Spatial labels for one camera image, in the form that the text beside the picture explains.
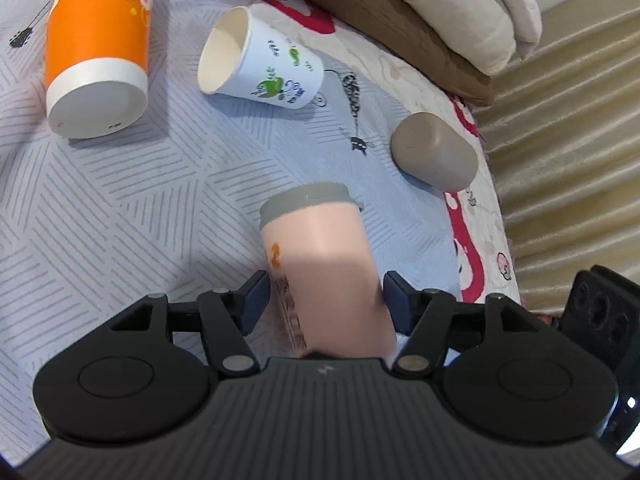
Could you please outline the pink tumbler with grey lid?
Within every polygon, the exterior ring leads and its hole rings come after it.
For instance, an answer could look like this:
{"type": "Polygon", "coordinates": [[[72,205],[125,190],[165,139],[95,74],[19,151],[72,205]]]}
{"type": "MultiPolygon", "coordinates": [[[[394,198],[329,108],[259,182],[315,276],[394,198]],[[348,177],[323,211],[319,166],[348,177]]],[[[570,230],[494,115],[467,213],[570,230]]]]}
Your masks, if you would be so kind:
{"type": "Polygon", "coordinates": [[[390,359],[397,339],[346,185],[305,184],[260,208],[274,300],[296,356],[390,359]]]}

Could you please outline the taupe plastic cup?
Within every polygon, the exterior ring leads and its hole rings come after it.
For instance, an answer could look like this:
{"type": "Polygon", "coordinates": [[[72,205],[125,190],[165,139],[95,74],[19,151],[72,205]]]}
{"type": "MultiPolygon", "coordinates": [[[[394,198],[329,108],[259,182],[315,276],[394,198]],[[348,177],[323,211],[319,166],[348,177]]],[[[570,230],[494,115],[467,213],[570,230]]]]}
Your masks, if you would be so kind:
{"type": "Polygon", "coordinates": [[[411,114],[398,125],[390,137],[390,154],[405,174],[447,193],[467,188],[478,170],[472,145],[427,112],[411,114]]]}

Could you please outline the white printed paper cup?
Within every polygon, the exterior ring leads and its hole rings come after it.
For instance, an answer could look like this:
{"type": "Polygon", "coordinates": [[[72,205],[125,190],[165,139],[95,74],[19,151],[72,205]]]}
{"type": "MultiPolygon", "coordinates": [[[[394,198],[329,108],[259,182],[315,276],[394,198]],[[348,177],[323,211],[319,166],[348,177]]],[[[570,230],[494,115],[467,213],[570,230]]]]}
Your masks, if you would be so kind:
{"type": "Polygon", "coordinates": [[[322,59],[285,36],[246,6],[221,15],[198,62],[198,86],[222,94],[299,110],[320,91],[322,59]]]}

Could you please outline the orange paper cup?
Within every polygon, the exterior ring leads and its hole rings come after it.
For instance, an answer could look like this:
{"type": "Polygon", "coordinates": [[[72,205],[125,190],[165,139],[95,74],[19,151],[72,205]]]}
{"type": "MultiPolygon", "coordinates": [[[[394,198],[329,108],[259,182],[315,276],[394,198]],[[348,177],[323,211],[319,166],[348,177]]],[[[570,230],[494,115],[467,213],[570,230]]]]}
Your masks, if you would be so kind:
{"type": "Polygon", "coordinates": [[[51,130],[66,139],[107,136],[149,102],[153,0],[53,0],[44,49],[51,130]]]}

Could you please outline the bear print bedsheet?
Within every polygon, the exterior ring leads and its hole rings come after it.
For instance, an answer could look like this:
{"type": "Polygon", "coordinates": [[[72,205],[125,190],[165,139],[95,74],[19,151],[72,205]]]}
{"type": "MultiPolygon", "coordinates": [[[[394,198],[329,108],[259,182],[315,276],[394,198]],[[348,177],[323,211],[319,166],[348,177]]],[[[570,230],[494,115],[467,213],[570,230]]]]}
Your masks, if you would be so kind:
{"type": "Polygon", "coordinates": [[[374,40],[306,0],[252,0],[261,20],[346,64],[389,93],[409,116],[387,145],[400,168],[444,196],[462,297],[490,292],[520,299],[498,193],[470,108],[374,40]]]}

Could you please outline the light blue patterned cloth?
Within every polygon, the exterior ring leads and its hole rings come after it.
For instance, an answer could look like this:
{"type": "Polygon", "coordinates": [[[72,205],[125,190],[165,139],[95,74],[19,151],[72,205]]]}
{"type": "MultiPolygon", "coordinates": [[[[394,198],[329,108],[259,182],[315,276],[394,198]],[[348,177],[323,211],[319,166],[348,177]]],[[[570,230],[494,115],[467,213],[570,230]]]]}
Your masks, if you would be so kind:
{"type": "Polygon", "coordinates": [[[19,463],[46,440],[32,380],[56,352],[134,300],[191,300],[238,286],[265,264],[259,209],[273,194],[344,183],[376,265],[416,286],[460,292],[442,194],[405,177],[390,136],[446,96],[337,25],[306,29],[262,0],[155,0],[150,102],[101,139],[67,141],[44,118],[44,25],[52,0],[1,0],[1,453],[19,463]],[[314,102],[281,110],[198,90],[201,48],[218,16],[249,6],[316,50],[314,102]]]}

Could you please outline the beige curtain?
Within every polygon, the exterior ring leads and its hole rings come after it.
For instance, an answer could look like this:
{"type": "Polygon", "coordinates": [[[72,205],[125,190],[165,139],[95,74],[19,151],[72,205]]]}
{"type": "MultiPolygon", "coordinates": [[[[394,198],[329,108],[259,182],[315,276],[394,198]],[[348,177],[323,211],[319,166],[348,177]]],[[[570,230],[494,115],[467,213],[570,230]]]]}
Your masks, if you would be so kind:
{"type": "Polygon", "coordinates": [[[639,0],[570,0],[477,116],[525,307],[595,264],[639,276],[639,0]]]}

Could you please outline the cream folded blanket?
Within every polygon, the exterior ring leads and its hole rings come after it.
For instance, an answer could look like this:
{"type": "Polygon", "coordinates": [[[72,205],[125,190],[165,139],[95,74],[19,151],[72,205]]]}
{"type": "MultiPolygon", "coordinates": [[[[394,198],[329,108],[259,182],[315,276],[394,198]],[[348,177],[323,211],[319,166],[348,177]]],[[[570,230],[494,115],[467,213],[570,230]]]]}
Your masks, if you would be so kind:
{"type": "Polygon", "coordinates": [[[514,25],[502,0],[404,0],[446,46],[495,76],[515,53],[514,25]]]}

